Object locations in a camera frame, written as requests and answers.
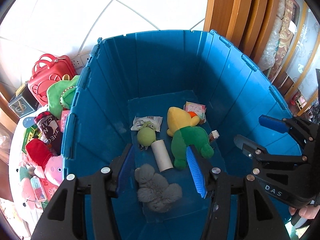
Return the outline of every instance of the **human hand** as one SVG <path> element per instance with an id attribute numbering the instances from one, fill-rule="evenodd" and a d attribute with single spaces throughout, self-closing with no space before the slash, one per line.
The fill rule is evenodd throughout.
<path id="1" fill-rule="evenodd" d="M 313 205 L 308 205 L 299 210 L 299 216 L 305 219 L 314 219 L 320 209 L 320 206 L 314 207 Z M 289 207 L 290 215 L 294 215 L 297 210 L 295 208 Z"/>

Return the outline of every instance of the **pink pig plush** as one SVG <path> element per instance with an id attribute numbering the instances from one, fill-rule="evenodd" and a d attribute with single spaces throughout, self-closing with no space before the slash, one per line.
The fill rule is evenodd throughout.
<path id="1" fill-rule="evenodd" d="M 41 209 L 42 207 L 36 201 L 36 196 L 30 182 L 31 176 L 28 173 L 28 169 L 26 167 L 19 168 L 19 177 L 20 177 L 20 186 L 22 189 L 21 196 L 24 199 L 28 208 Z"/>
<path id="2" fill-rule="evenodd" d="M 39 139 L 32 139 L 26 145 L 28 163 L 34 166 L 35 174 L 52 184 L 62 183 L 62 156 L 53 156 L 46 144 Z"/>

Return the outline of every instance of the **patterned fabric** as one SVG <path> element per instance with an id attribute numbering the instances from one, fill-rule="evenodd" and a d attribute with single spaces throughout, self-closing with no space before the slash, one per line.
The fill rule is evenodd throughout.
<path id="1" fill-rule="evenodd" d="M 293 18 L 299 14 L 299 5 L 294 0 L 285 0 L 285 11 L 282 19 L 282 27 L 279 32 L 279 46 L 276 52 L 276 62 L 271 69 L 269 80 L 272 80 L 276 73 L 280 70 L 284 57 L 289 50 L 294 34 L 289 30 L 289 25 Z"/>

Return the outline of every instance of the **red bag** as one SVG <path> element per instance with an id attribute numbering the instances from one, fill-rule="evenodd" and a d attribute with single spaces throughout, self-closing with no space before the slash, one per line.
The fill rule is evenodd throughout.
<path id="1" fill-rule="evenodd" d="M 43 60 L 43 57 L 48 57 L 52 61 Z M 52 84 L 62 80 L 65 74 L 70 76 L 70 80 L 77 74 L 70 58 L 66 55 L 57 58 L 51 54 L 43 54 L 35 63 L 32 69 L 32 77 L 28 82 L 28 88 L 41 106 L 45 106 L 48 103 L 47 89 Z"/>

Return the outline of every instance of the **cardboard tube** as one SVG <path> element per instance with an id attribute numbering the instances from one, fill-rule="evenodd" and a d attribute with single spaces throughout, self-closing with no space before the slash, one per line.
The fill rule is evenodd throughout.
<path id="1" fill-rule="evenodd" d="M 156 158 L 156 162 L 160 172 L 173 168 L 167 148 L 165 147 L 163 140 L 158 140 L 151 143 L 151 148 Z"/>

